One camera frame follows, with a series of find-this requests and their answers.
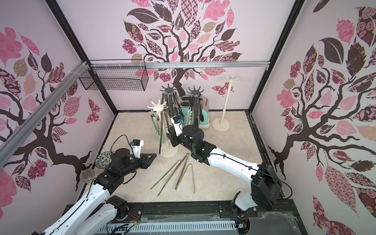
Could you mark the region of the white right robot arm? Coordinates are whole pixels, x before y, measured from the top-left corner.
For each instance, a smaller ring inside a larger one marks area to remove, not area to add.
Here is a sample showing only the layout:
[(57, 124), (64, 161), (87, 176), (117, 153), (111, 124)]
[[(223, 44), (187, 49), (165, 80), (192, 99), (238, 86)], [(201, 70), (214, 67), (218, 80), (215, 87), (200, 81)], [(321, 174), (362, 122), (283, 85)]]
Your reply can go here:
[(216, 145), (204, 140), (204, 132), (194, 126), (181, 127), (179, 124), (168, 128), (173, 146), (182, 145), (191, 152), (191, 156), (200, 163), (221, 168), (245, 181), (249, 192), (238, 193), (233, 199), (235, 206), (246, 211), (255, 206), (271, 211), (282, 189), (282, 181), (273, 168), (263, 162), (251, 163), (224, 152)]

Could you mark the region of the black silicone tip tongs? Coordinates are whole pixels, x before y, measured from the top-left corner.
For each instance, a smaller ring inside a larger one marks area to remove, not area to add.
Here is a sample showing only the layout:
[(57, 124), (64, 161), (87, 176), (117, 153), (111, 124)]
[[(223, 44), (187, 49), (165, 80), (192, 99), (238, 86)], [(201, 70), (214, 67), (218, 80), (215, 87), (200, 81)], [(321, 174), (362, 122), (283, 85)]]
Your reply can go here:
[(183, 114), (181, 102), (180, 102), (180, 97), (177, 92), (175, 92), (175, 94), (173, 95), (173, 98), (174, 98), (175, 106), (177, 108), (177, 111), (176, 111), (177, 114), (180, 115), (182, 118), (184, 118), (184, 114)]

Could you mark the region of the green silicone tip tongs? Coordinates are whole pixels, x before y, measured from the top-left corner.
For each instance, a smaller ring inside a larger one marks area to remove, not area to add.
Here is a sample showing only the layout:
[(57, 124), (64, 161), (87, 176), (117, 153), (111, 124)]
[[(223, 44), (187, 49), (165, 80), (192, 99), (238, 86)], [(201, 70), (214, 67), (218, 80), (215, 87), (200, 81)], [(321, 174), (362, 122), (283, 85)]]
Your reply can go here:
[[(152, 111), (150, 111), (150, 116), (155, 128), (155, 135), (157, 136), (158, 140), (160, 140), (161, 135), (161, 129), (160, 129), (160, 122), (159, 122), (159, 117), (158, 115), (154, 114)], [(162, 136), (162, 144), (165, 142), (164, 137)]]

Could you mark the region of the steel tongs white tips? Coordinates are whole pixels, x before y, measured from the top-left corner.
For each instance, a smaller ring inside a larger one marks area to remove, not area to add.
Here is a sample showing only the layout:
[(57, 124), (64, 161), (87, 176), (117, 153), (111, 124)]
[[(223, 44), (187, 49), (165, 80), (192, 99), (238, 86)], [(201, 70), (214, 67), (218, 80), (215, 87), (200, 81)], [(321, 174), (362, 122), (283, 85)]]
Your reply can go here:
[(191, 125), (192, 124), (192, 115), (193, 115), (193, 97), (189, 96), (189, 101), (188, 101), (188, 111), (187, 111), (187, 122), (186, 125)]

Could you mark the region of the cream utensil rack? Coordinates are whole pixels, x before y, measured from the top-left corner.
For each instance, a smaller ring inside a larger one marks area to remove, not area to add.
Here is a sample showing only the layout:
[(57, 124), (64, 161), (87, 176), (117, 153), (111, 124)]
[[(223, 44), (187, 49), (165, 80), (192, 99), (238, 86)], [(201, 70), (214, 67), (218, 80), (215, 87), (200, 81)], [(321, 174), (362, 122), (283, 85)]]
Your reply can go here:
[(225, 101), (222, 109), (222, 114), (220, 118), (216, 118), (212, 122), (212, 127), (219, 132), (225, 132), (230, 128), (229, 122), (225, 119), (225, 114), (227, 110), (227, 105), (230, 97), (230, 93), (233, 90), (233, 84), (238, 83), (238, 78), (226, 77), (223, 79), (225, 84), (223, 86), (218, 86), (217, 90), (220, 95), (225, 96)]
[(159, 154), (165, 158), (171, 158), (178, 152), (178, 147), (173, 147), (168, 138), (167, 106), (165, 101), (158, 100), (158, 103), (151, 102), (150, 116), (159, 139)]

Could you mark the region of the grey utensil rack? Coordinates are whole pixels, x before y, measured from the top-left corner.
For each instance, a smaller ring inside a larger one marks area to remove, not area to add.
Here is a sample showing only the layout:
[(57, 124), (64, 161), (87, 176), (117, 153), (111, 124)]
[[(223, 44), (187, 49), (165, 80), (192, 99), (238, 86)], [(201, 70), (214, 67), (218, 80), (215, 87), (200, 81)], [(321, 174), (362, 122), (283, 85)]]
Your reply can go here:
[(200, 90), (201, 87), (196, 89), (193, 86), (193, 89), (189, 88), (188, 93), (190, 94), (190, 102), (191, 102), (191, 115), (192, 115), (192, 125), (199, 128), (200, 122), (204, 121), (204, 116), (202, 113), (202, 92), (204, 90)]

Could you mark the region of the black nylon tongs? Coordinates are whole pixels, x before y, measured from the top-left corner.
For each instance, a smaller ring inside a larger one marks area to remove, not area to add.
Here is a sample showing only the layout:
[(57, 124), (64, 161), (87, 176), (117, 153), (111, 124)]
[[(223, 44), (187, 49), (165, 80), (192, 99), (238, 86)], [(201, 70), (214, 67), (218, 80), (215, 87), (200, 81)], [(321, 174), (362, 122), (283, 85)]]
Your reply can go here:
[(208, 99), (200, 97), (200, 113), (199, 113), (199, 125), (207, 125), (209, 121), (209, 113), (207, 111)]

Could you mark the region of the grey utensil rack stand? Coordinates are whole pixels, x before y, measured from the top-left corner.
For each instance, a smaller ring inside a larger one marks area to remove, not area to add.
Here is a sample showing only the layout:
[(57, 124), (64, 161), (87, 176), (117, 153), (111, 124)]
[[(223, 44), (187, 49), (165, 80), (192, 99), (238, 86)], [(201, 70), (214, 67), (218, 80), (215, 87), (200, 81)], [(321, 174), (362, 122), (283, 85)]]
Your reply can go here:
[(170, 120), (170, 118), (174, 117), (177, 115), (177, 108), (174, 103), (174, 98), (173, 95), (175, 92), (177, 92), (177, 89), (173, 86), (168, 84), (166, 87), (162, 86), (161, 89), (162, 92), (162, 101), (166, 102), (166, 121), (167, 121), (167, 126), (169, 128), (173, 127), (173, 124)]

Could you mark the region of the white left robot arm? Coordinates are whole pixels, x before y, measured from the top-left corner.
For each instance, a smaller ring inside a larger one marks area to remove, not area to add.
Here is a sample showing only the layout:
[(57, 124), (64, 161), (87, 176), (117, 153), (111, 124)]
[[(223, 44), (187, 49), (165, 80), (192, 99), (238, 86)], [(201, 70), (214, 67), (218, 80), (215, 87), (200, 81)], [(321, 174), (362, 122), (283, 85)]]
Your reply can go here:
[(42, 235), (93, 235), (108, 222), (126, 219), (129, 213), (127, 201), (113, 195), (124, 183), (124, 177), (138, 169), (147, 169), (157, 157), (155, 153), (134, 156), (129, 149), (121, 148), (111, 155), (111, 163), (93, 181), (85, 193)]

